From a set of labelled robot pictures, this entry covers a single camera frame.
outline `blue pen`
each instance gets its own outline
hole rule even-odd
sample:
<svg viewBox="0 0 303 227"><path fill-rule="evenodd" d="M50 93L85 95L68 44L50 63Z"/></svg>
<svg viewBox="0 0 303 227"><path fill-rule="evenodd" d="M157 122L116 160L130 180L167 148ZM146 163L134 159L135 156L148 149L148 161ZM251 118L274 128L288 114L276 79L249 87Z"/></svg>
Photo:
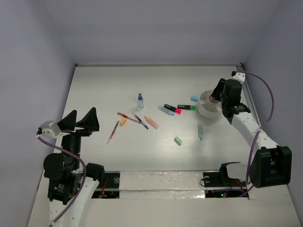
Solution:
<svg viewBox="0 0 303 227"><path fill-rule="evenodd" d="M140 121L140 123L141 123L146 129L148 129L147 125L144 124L143 121L142 121L137 115L134 115L134 116L138 119L138 121Z"/></svg>

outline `white bowl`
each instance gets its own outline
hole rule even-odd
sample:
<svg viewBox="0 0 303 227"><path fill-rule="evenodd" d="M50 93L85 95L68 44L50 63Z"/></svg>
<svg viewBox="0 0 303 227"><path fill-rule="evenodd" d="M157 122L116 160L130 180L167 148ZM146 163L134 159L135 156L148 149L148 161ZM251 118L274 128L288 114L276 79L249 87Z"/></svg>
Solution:
<svg viewBox="0 0 303 227"><path fill-rule="evenodd" d="M199 101L197 102L197 109L205 118L218 118L222 115L221 103L212 103L209 101L209 96L212 93L212 90L203 92L200 95Z"/></svg>

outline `clear plastic tape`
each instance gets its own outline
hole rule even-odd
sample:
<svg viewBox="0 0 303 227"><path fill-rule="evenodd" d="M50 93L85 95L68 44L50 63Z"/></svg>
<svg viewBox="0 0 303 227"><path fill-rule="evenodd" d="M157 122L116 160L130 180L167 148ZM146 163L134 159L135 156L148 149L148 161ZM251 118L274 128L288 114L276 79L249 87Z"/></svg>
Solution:
<svg viewBox="0 0 303 227"><path fill-rule="evenodd" d="M204 191L120 191L120 199L204 199Z"/></svg>
<svg viewBox="0 0 303 227"><path fill-rule="evenodd" d="M121 191L200 191L203 171L121 171Z"/></svg>

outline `screw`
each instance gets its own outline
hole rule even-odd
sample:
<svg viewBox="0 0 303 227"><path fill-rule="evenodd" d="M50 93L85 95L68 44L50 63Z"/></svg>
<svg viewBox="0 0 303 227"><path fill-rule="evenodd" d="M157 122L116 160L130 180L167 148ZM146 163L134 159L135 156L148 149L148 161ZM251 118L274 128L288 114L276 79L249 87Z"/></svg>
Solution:
<svg viewBox="0 0 303 227"><path fill-rule="evenodd" d="M114 178L114 183L119 183L120 182L120 178L119 177L115 177Z"/></svg>

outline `pink marker cap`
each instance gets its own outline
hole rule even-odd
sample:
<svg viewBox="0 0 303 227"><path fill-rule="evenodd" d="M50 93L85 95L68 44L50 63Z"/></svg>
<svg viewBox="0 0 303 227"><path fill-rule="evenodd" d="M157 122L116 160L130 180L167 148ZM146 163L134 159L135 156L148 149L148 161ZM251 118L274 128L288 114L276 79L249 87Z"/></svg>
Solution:
<svg viewBox="0 0 303 227"><path fill-rule="evenodd" d="M177 109L175 110L175 113L176 113L176 114L179 114L179 115L180 115L181 112L182 112L181 109L178 109L178 108L177 108Z"/></svg>

